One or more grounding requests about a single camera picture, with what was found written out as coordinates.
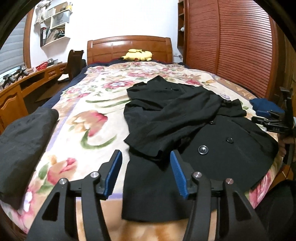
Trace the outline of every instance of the white wall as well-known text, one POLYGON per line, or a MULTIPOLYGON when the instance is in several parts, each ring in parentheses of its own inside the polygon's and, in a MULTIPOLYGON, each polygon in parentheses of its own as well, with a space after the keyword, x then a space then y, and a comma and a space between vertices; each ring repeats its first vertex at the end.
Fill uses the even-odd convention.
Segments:
MULTIPOLYGON (((56 6, 65 0, 53 0, 56 6)), ((33 15, 30 55, 31 65, 36 67, 50 58, 67 62, 71 49, 84 50, 87 59, 87 41, 122 35, 151 35, 169 37, 173 54, 177 50, 178 0, 72 0, 73 14, 70 25, 75 28, 71 39, 40 47, 40 24, 34 25, 33 15)))

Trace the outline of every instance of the black coat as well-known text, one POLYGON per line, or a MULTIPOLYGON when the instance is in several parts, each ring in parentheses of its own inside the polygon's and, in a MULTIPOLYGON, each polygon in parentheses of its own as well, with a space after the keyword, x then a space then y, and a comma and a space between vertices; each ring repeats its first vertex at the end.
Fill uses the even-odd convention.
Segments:
POLYGON ((208 178, 232 178, 242 191, 264 177, 278 152, 277 142, 245 118, 240 101, 227 101, 202 86, 175 84, 157 76, 127 90, 124 110, 130 146, 122 217, 164 222, 188 218, 191 202, 179 195, 169 154, 208 178), (206 155, 198 148, 205 145, 206 155))

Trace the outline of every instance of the window blind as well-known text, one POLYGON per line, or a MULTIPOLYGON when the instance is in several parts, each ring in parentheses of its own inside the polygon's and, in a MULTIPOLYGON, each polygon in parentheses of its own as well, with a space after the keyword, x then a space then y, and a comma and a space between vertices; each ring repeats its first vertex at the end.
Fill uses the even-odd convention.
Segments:
POLYGON ((0 74, 24 64, 24 31, 27 15, 18 23, 0 49, 0 74))

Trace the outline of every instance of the yellow plush toy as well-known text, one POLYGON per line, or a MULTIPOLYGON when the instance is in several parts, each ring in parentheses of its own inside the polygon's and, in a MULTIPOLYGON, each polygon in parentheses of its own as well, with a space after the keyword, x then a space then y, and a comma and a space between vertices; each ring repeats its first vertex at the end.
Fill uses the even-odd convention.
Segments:
POLYGON ((122 56, 123 59, 132 61, 150 61, 152 53, 149 51, 142 51, 141 49, 130 49, 128 53, 122 56))

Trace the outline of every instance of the wooden headboard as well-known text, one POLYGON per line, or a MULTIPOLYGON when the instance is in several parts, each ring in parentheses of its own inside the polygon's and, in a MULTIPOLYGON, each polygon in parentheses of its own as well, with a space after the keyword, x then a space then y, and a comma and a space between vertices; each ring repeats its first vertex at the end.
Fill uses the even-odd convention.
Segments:
POLYGON ((130 35, 117 36, 87 42, 87 64, 109 62, 124 56, 129 49, 150 51, 152 59, 171 63, 173 61, 170 38, 130 35))

